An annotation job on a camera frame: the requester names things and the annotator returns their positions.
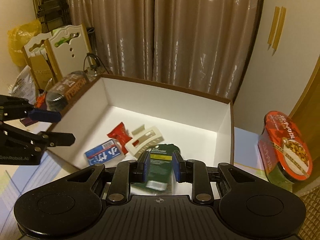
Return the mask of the brown cardboard box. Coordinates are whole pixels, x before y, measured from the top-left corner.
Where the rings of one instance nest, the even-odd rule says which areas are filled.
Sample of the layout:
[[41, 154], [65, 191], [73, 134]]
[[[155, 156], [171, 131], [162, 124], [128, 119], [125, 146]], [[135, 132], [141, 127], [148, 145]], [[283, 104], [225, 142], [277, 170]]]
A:
[[207, 166], [234, 161], [234, 124], [231, 101], [218, 96], [162, 83], [102, 75], [83, 87], [62, 111], [53, 132], [72, 133], [69, 147], [52, 153], [76, 168], [88, 163], [85, 152], [105, 142], [119, 123], [129, 131], [156, 127], [166, 144], [174, 144], [184, 159]]

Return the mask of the crumpled white plastic bag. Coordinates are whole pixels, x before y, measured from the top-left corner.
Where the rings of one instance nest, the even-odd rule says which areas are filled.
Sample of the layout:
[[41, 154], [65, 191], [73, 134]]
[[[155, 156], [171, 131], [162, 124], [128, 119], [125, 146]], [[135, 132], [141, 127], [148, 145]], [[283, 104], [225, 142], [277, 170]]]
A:
[[27, 99], [30, 104], [35, 103], [36, 86], [29, 66], [23, 68], [15, 83], [9, 87], [9, 95]]

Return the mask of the dark folding rack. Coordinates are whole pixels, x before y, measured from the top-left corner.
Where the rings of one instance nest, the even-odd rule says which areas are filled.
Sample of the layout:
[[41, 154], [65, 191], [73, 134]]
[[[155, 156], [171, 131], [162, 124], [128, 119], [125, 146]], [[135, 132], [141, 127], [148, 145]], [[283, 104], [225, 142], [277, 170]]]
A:
[[33, 6], [43, 33], [72, 24], [67, 0], [33, 0]]

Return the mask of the white plastic clip holder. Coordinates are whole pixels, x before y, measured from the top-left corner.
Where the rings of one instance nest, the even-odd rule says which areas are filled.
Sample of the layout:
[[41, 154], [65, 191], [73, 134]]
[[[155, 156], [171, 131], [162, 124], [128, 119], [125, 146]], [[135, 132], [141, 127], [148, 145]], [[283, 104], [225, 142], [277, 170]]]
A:
[[139, 158], [148, 148], [156, 146], [163, 141], [163, 135], [157, 127], [152, 126], [145, 128], [145, 126], [142, 125], [132, 131], [132, 139], [125, 144], [125, 148], [135, 158]]

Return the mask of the yellow wall ornament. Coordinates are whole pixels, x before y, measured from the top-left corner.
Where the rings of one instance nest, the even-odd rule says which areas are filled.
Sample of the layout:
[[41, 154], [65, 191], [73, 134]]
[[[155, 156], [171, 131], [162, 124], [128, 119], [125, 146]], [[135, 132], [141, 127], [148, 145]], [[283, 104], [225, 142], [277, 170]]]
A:
[[285, 17], [286, 17], [286, 8], [275, 7], [271, 28], [270, 28], [270, 32], [267, 40], [268, 50], [272, 49], [272, 56], [276, 53], [278, 49], [281, 35], [284, 28]]

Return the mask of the yellow curtain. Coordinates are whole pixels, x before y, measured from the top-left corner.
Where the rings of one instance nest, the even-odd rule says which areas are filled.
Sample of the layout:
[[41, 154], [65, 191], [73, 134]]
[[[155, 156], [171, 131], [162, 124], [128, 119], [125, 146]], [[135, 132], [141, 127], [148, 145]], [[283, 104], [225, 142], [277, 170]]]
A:
[[300, 129], [313, 162], [311, 176], [293, 186], [293, 192], [301, 196], [319, 185], [319, 61], [290, 117]]

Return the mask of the dark green sachet packet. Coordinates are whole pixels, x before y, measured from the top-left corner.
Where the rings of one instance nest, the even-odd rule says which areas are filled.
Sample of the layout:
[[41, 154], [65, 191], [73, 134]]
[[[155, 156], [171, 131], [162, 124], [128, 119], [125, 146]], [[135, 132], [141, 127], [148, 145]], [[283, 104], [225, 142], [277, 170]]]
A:
[[174, 191], [172, 154], [180, 149], [174, 144], [158, 144], [147, 151], [150, 152], [150, 168], [146, 182], [132, 184], [132, 194], [171, 195]]

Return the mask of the dark wrapped noodle bowl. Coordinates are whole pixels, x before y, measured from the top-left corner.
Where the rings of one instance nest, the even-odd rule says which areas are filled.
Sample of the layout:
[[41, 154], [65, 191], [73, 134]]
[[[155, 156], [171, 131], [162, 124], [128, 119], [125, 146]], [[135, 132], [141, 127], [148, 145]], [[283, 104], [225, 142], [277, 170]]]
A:
[[62, 111], [87, 83], [89, 83], [89, 79], [83, 71], [67, 74], [47, 92], [46, 105], [48, 109], [55, 112]]

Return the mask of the red instant noodle bowl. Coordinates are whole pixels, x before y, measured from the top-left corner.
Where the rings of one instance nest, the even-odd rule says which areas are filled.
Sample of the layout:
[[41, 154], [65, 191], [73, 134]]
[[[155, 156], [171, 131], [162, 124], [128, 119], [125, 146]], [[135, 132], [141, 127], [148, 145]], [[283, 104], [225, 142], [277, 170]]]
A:
[[270, 111], [265, 115], [258, 148], [271, 183], [289, 190], [294, 183], [311, 176], [309, 149], [298, 126], [286, 114]]

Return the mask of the blue dental floss box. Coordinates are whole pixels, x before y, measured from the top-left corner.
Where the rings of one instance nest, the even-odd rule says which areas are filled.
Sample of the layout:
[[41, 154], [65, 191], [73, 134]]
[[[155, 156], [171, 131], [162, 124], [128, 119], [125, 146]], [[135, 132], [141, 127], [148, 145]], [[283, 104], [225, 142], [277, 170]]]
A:
[[109, 139], [85, 152], [85, 157], [89, 165], [105, 164], [123, 156], [124, 154], [121, 147], [114, 139]]

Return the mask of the glass teapot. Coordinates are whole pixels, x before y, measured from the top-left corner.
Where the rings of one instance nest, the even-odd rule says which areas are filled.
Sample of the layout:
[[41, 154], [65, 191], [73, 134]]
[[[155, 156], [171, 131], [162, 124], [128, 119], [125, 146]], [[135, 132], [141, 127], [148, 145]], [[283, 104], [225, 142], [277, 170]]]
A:
[[87, 53], [84, 64], [83, 71], [88, 77], [97, 77], [101, 74], [113, 74], [110, 68], [107, 68], [100, 57], [94, 53]]

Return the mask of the yellow plastic bag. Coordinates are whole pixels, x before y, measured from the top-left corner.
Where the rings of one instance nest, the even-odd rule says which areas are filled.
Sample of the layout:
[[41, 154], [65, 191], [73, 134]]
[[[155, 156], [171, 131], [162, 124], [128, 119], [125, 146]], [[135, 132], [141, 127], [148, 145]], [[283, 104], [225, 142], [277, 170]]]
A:
[[35, 19], [29, 23], [16, 26], [7, 32], [9, 55], [16, 66], [26, 66], [22, 48], [41, 31], [41, 23]]

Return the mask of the red snack packet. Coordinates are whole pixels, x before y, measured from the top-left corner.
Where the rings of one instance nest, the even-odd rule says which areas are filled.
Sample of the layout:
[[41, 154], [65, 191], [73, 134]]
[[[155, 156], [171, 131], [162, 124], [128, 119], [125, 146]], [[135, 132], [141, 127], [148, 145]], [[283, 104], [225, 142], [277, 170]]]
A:
[[119, 123], [107, 136], [111, 139], [116, 139], [121, 146], [122, 152], [126, 155], [128, 150], [125, 145], [132, 139], [132, 137], [127, 133], [125, 125], [123, 122]]

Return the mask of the cardboard carton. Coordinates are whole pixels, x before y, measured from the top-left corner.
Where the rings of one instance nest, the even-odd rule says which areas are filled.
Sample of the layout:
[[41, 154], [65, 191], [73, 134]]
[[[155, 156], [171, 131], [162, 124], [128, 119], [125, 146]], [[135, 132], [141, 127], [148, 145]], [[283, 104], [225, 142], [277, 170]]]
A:
[[29, 60], [39, 89], [45, 90], [50, 79], [52, 79], [50, 85], [55, 83], [54, 72], [43, 55], [30, 57]]

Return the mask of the quilted tan chair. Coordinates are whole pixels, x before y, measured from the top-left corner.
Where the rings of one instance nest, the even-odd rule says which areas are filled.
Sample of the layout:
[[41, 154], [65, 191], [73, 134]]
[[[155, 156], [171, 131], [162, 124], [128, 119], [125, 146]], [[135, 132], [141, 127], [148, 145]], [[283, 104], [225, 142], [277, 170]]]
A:
[[306, 207], [306, 218], [299, 237], [304, 240], [320, 240], [319, 187], [300, 196]]

